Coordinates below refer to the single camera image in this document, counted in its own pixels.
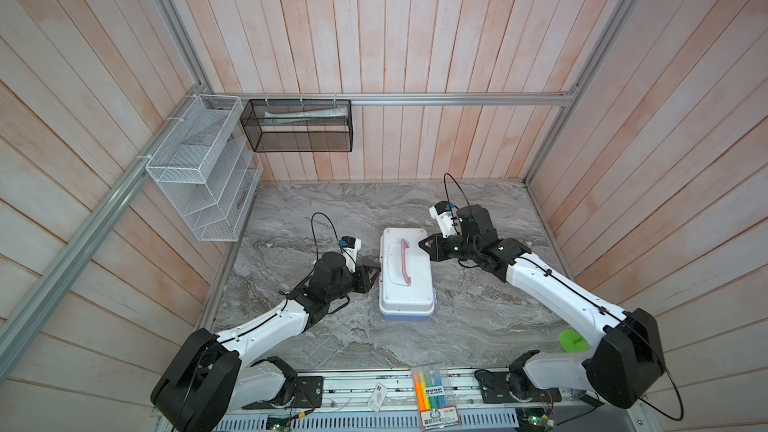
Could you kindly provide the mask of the white blue tool box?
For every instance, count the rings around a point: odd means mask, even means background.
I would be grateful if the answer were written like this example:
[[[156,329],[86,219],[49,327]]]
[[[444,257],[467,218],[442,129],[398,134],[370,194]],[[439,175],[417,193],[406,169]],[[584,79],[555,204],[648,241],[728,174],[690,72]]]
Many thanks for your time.
[[[386,228],[380,241],[379,309],[385,319],[422,321],[432,316],[436,293],[420,228]]]

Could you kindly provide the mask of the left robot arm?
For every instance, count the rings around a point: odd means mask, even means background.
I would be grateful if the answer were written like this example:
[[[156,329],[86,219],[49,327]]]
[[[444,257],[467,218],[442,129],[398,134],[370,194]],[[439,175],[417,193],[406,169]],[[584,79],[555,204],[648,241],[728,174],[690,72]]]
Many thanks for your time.
[[[365,294],[381,269],[359,264],[356,251],[322,254],[278,305],[239,326],[191,333],[154,386],[150,401],[177,431],[211,431],[229,412],[254,403],[288,407],[298,380],[269,350],[335,313],[333,302]]]

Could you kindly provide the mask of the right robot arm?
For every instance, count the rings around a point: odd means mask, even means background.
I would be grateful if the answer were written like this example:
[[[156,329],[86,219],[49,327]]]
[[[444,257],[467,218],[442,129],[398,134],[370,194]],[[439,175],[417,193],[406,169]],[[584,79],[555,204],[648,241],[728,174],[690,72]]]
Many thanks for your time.
[[[587,343],[582,353],[525,352],[508,368],[510,395],[521,402],[540,391],[593,392],[628,409],[667,369],[655,318],[611,304],[547,265],[524,243],[499,237],[482,206],[441,201],[429,210],[440,227],[420,241],[431,261],[471,261],[526,292],[569,324]]]

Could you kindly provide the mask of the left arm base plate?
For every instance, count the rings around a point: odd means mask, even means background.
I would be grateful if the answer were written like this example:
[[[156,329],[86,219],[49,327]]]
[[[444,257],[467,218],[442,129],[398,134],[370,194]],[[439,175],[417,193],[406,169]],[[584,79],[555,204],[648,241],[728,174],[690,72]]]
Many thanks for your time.
[[[275,398],[270,401],[251,402],[244,410],[259,409],[314,409],[320,408],[323,397],[324,377],[320,375],[298,376],[288,379]]]

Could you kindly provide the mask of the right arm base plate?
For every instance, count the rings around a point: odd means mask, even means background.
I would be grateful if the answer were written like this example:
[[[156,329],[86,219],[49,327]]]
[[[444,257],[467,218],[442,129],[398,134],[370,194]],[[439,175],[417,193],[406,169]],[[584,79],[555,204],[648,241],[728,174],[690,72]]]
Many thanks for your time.
[[[478,369],[474,372],[474,378],[479,384],[485,404],[551,404],[562,400],[561,392],[557,388],[537,389],[522,373]]]

